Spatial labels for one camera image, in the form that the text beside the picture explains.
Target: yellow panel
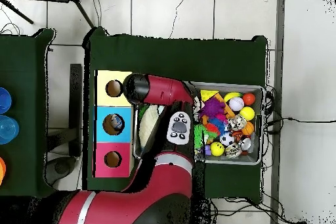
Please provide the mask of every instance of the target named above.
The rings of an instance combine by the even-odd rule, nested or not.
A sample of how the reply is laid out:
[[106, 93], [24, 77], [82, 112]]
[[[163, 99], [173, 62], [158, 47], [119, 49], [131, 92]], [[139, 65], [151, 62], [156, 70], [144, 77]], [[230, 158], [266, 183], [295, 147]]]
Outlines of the yellow panel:
[[124, 94], [120, 97], [110, 97], [106, 93], [106, 84], [111, 80], [118, 80], [121, 83], [132, 72], [118, 72], [110, 70], [99, 70], [97, 74], [97, 105], [99, 106], [115, 106], [124, 107], [131, 106]]

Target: blue cup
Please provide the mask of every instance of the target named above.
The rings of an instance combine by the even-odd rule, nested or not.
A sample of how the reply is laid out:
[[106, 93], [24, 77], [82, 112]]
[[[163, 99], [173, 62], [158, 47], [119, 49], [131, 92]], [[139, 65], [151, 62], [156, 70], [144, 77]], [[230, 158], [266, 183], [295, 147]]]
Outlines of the blue cup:
[[10, 117], [0, 115], [0, 145], [11, 142], [18, 136], [18, 122]]
[[12, 98], [9, 92], [0, 87], [0, 114], [5, 113], [11, 107]]

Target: yellow ball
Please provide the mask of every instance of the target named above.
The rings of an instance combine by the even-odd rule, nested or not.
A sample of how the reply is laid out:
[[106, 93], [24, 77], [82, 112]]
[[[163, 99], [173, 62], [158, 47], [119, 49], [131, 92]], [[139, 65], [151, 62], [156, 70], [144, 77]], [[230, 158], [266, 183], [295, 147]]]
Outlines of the yellow ball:
[[247, 120], [251, 121], [255, 117], [255, 111], [249, 107], [246, 106], [243, 109], [240, 110], [240, 114]]
[[210, 150], [213, 156], [221, 156], [224, 153], [224, 146], [222, 143], [214, 142], [210, 145]]

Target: purple toy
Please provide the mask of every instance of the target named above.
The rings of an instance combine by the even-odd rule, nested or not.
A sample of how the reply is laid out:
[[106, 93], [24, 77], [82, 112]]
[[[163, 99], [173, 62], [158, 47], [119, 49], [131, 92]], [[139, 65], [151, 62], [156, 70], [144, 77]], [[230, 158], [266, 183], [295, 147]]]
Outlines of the purple toy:
[[211, 150], [210, 150], [210, 145], [205, 146], [205, 155], [210, 156], [211, 155]]
[[215, 97], [211, 97], [204, 103], [204, 107], [199, 111], [199, 118], [203, 115], [209, 117], [209, 119], [214, 118], [217, 114], [224, 114], [223, 108], [225, 103], [218, 101]]

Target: tripod leg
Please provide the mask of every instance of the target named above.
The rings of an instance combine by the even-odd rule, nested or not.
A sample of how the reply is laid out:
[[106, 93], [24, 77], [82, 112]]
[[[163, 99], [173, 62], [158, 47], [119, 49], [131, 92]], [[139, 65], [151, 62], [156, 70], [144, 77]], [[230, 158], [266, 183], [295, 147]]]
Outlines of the tripod leg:
[[10, 10], [14, 11], [18, 16], [21, 16], [25, 21], [29, 22], [30, 24], [34, 24], [34, 21], [29, 19], [26, 15], [24, 15], [22, 12], [20, 12], [18, 9], [16, 9], [11, 3], [9, 3], [7, 0], [0, 0], [0, 3], [4, 4], [6, 7], [8, 7]]
[[82, 13], [82, 15], [84, 16], [84, 18], [87, 21], [87, 23], [89, 23], [90, 27], [94, 28], [95, 25], [93, 25], [93, 23], [91, 22], [90, 18], [87, 16], [87, 13], [84, 11], [84, 9], [81, 6], [81, 3], [79, 2], [79, 0], [72, 0], [72, 1], [76, 4], [77, 8]]

